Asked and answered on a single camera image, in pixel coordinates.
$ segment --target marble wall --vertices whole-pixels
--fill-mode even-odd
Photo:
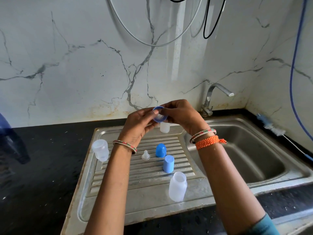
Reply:
[[[181,40],[149,47],[125,31],[108,0],[0,0],[0,113],[24,127],[125,118],[181,98],[200,109],[215,82],[235,97],[214,91],[214,109],[244,108],[269,52],[278,49],[291,1],[226,0],[205,40],[203,0]],[[139,39],[163,44],[186,28],[199,0],[112,2]],[[211,0],[207,27],[221,5]]]
[[[286,135],[313,152],[313,142],[292,111],[289,86],[293,53],[303,0],[293,0],[274,48],[249,98],[247,109],[267,115]],[[313,0],[308,0],[293,71],[295,109],[305,128],[313,135]]]

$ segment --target bangle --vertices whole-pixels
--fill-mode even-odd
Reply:
[[[197,150],[199,149],[202,149],[202,148],[205,148],[207,146],[210,146],[214,143],[217,143],[217,142],[220,142],[220,143],[227,143],[227,141],[225,139],[219,139],[217,135],[214,135],[214,136],[211,136],[209,138],[205,138],[199,142],[196,142],[196,148]]]
[[[116,144],[116,143],[124,145],[124,146],[130,148],[133,151],[132,154],[136,154],[137,153],[137,149],[133,145],[131,145],[131,144],[127,143],[127,142],[123,142],[123,141],[120,141],[120,140],[114,140],[113,144]]]
[[[192,144],[195,144],[196,138],[198,138],[204,134],[210,133],[210,132],[213,132],[214,134],[216,134],[216,130],[213,128],[212,129],[205,129],[205,130],[200,131],[199,133],[196,133],[194,136],[192,136],[189,142]]]

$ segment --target orange thread bracelet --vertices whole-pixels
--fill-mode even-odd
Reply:
[[[197,150],[199,149],[202,149],[202,148],[205,148],[207,146],[210,146],[214,143],[217,143],[217,142],[220,142],[220,143],[227,143],[227,141],[225,139],[219,139],[217,135],[214,135],[214,136],[211,136],[209,138],[205,138],[199,142],[196,142],[196,148]]]

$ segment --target person's right hand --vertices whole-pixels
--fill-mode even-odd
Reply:
[[[164,108],[160,114],[167,115],[165,122],[181,125],[190,135],[210,128],[187,100],[171,101],[161,106]]]

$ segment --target teal sleeve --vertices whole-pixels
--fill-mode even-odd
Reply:
[[[279,235],[271,218],[266,214],[259,222],[252,228],[248,229],[244,234],[246,235]]]

